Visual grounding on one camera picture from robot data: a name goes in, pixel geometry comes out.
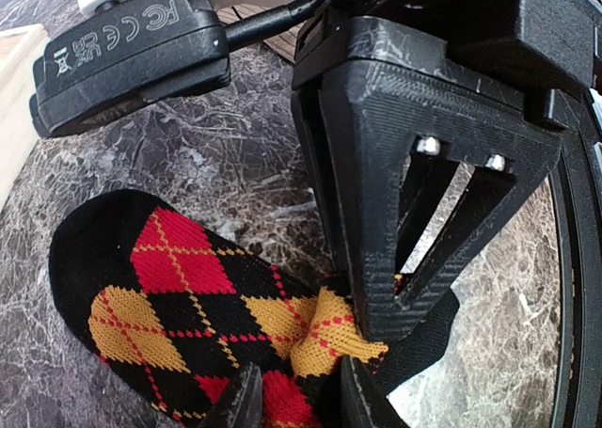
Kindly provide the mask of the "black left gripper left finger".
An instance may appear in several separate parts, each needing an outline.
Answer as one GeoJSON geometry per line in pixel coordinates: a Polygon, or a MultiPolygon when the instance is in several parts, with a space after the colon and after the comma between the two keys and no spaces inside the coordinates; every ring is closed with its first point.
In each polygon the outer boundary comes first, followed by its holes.
{"type": "Polygon", "coordinates": [[[198,427],[262,427],[262,410],[261,369],[249,362],[230,379],[221,397],[198,427]]]}

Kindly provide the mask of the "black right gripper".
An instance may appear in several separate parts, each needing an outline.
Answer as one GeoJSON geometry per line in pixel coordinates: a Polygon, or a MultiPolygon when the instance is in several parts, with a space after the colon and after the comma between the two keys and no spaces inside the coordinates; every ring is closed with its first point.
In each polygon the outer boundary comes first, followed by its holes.
{"type": "Polygon", "coordinates": [[[601,85],[601,0],[330,0],[301,30],[293,84],[348,59],[401,61],[407,34],[457,64],[457,83],[500,82],[554,130],[577,128],[601,85]]]}

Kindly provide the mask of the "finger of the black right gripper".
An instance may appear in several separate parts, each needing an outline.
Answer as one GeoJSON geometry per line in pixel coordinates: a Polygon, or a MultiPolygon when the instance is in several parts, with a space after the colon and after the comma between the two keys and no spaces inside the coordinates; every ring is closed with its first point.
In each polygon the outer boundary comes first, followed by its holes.
{"type": "Polygon", "coordinates": [[[384,19],[307,23],[293,91],[328,242],[370,341],[408,336],[560,155],[520,92],[384,19]]]}

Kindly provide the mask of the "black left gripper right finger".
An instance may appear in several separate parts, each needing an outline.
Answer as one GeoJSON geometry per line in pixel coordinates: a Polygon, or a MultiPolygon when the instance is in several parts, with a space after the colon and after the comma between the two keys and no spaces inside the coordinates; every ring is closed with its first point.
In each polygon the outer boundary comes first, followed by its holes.
{"type": "Polygon", "coordinates": [[[341,426],[407,428],[364,364],[349,356],[341,360],[341,426]]]}

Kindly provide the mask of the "black argyle sock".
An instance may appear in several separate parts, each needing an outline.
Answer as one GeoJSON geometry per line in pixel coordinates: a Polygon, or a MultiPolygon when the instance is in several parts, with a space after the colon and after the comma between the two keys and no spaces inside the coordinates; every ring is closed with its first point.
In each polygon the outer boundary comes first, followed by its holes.
{"type": "Polygon", "coordinates": [[[266,427],[339,427],[340,362],[359,360],[389,394],[439,361],[459,309],[447,293],[402,341],[358,332],[346,275],[317,288],[123,189],[57,227],[55,307],[71,333],[152,407],[192,427],[248,363],[262,373],[266,427]]]}

